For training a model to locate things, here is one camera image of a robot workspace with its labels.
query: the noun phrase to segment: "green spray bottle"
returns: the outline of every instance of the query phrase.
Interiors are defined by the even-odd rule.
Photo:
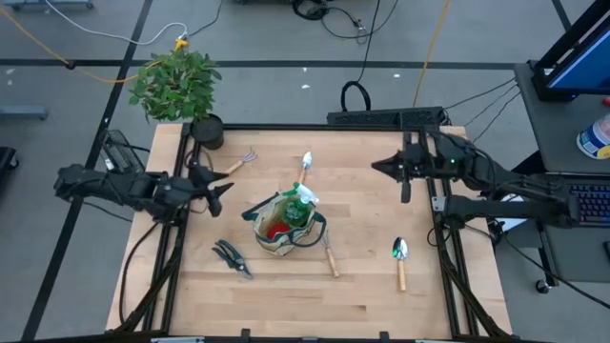
[[[304,226],[311,211],[314,210],[315,204],[319,202],[312,190],[298,182],[295,182],[295,188],[292,191],[284,192],[284,195],[297,194],[299,197],[289,200],[281,214],[282,221],[291,228]]]

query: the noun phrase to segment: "spray bottle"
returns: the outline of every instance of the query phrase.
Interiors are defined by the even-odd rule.
[[[281,211],[280,220],[273,224],[269,230],[268,237],[273,239],[277,233],[287,232],[291,228],[301,228],[307,223],[310,213],[314,210],[314,204],[319,202],[312,190],[295,182],[295,188],[284,192],[283,195],[298,195],[287,200]]]

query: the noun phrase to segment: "wooden table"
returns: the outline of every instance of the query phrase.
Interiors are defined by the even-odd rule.
[[[173,170],[180,129],[181,125],[157,127],[149,171]],[[464,128],[444,130],[465,134]],[[437,249],[426,243],[433,226],[426,184],[414,180],[411,202],[401,204],[400,185],[371,168],[372,162],[402,148],[402,133],[226,131],[225,135],[225,145],[211,151],[217,171],[229,168],[250,147],[258,159],[227,179],[235,185],[222,196],[218,218],[208,213],[190,215],[171,334],[236,336],[249,328],[252,336],[375,338],[387,331],[392,338],[451,337]],[[339,278],[332,277],[321,244],[275,257],[260,249],[252,223],[240,217],[275,192],[290,189],[306,151],[313,153],[314,163],[305,183],[320,198],[318,210],[328,219]],[[461,183],[452,188],[454,193],[474,195]],[[202,210],[205,203],[195,201],[193,208]],[[135,215],[126,256],[151,224],[146,213]],[[487,230],[483,220],[470,224]],[[160,230],[152,234],[134,255],[125,313],[150,286],[159,234]],[[399,235],[410,251],[405,293],[398,291],[397,261],[392,257],[392,243]],[[510,332],[489,239],[468,231],[461,236],[473,293],[498,325]],[[240,250],[254,280],[228,269],[211,250],[218,239]],[[467,333],[463,302],[455,291],[461,331]],[[119,284],[108,328],[118,325],[118,292]],[[164,297],[162,291],[153,327],[160,323]]]

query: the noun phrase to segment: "potted plant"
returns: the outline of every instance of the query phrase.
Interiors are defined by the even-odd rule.
[[[138,72],[130,92],[130,105],[142,104],[156,120],[191,120],[191,135],[205,148],[216,150],[224,143],[222,120],[211,113],[214,79],[221,80],[214,62],[206,53],[174,50],[152,55],[153,62]]]

